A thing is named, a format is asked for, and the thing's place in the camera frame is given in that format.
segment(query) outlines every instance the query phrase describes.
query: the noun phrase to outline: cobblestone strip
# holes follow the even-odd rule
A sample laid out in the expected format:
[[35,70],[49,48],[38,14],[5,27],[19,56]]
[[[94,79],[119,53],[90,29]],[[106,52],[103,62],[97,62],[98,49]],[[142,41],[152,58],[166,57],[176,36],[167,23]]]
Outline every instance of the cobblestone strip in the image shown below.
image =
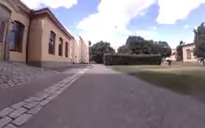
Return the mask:
[[37,114],[45,105],[55,99],[67,87],[72,85],[89,68],[83,69],[74,75],[65,78],[23,101],[15,103],[0,111],[0,128],[18,128]]

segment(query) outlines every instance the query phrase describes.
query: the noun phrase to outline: wall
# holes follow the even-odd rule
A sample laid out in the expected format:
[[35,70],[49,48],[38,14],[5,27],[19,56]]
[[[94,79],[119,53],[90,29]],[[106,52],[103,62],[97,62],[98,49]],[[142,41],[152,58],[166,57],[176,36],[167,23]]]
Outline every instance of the wall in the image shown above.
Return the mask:
[[177,61],[177,51],[176,49],[171,49],[171,56],[167,57],[166,60],[172,60],[172,61]]
[[[71,40],[52,22],[49,17],[43,18],[43,35],[42,35],[42,66],[43,67],[52,67],[52,66],[63,66],[64,64],[71,63]],[[55,39],[55,54],[49,54],[49,38],[50,32],[53,31],[56,34]],[[58,55],[59,49],[59,38],[63,39],[63,54],[62,56]],[[68,42],[69,46],[69,55],[68,58],[65,57],[65,43]]]
[[[193,55],[195,45],[183,46],[183,62],[197,62],[196,57]],[[191,50],[191,59],[187,58],[187,50]]]
[[17,6],[17,3],[9,3],[6,0],[0,0],[0,4],[6,6],[11,11],[11,19],[14,21],[21,22],[24,26],[23,42],[22,42],[22,52],[10,51],[10,61],[26,61],[26,44],[27,44],[27,33],[29,27],[29,17],[28,14]]
[[28,44],[28,64],[41,66],[43,20],[36,18],[31,21]]
[[73,39],[73,62],[74,63],[80,63],[80,47],[79,44],[77,42],[77,40]]
[[80,63],[89,63],[89,47],[86,42],[80,39]]

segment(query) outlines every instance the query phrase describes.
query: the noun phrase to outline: yellow building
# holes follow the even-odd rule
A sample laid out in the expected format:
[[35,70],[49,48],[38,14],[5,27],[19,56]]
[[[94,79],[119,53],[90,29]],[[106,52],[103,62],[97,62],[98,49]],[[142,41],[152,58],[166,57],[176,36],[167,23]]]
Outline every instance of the yellow building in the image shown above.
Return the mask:
[[0,59],[55,67],[88,63],[88,50],[48,8],[31,10],[20,0],[0,0]]
[[89,46],[80,36],[73,40],[72,56],[73,63],[89,63]]

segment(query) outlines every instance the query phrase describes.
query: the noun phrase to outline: window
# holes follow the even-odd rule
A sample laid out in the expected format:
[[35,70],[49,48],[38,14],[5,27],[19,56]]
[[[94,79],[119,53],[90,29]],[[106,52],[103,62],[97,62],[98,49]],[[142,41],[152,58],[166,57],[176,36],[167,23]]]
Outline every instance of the window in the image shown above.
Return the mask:
[[69,57],[69,44],[68,42],[65,43],[65,57]]
[[11,11],[4,5],[0,4],[0,43],[4,43],[7,23]]
[[49,39],[49,49],[48,49],[48,52],[50,54],[55,54],[55,33],[53,31],[51,31],[51,34],[50,34],[50,39]]
[[187,59],[190,60],[191,59],[191,50],[187,49]]
[[62,53],[63,53],[62,49],[63,49],[63,39],[60,38],[59,39],[59,46],[58,46],[58,55],[59,56],[62,56]]
[[22,52],[24,25],[18,21],[13,23],[10,33],[10,50]]
[[5,29],[6,29],[6,23],[5,21],[2,21],[0,26],[0,43],[3,43],[3,39],[6,31]]

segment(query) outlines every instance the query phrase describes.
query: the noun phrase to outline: roof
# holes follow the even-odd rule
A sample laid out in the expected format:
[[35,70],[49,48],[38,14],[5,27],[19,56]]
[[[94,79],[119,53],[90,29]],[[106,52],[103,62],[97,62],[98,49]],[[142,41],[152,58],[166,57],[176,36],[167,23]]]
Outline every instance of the roof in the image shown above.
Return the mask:
[[194,43],[189,43],[189,44],[182,45],[182,47],[193,46],[193,45],[195,45],[195,44]]
[[20,5],[20,7],[21,7],[22,9],[24,9],[26,12],[30,13],[31,9],[30,9],[29,7],[27,7],[27,5],[25,5],[25,4],[24,4],[22,1],[20,1],[20,0],[17,0],[17,1],[18,1],[19,5]]
[[49,8],[32,10],[31,14],[33,17],[39,16],[39,15],[48,16],[58,26],[58,28],[62,30],[62,32],[64,32],[69,38],[74,39],[71,33],[68,32],[68,30],[61,24],[61,22],[59,22],[59,20],[55,17],[55,15],[51,12]]

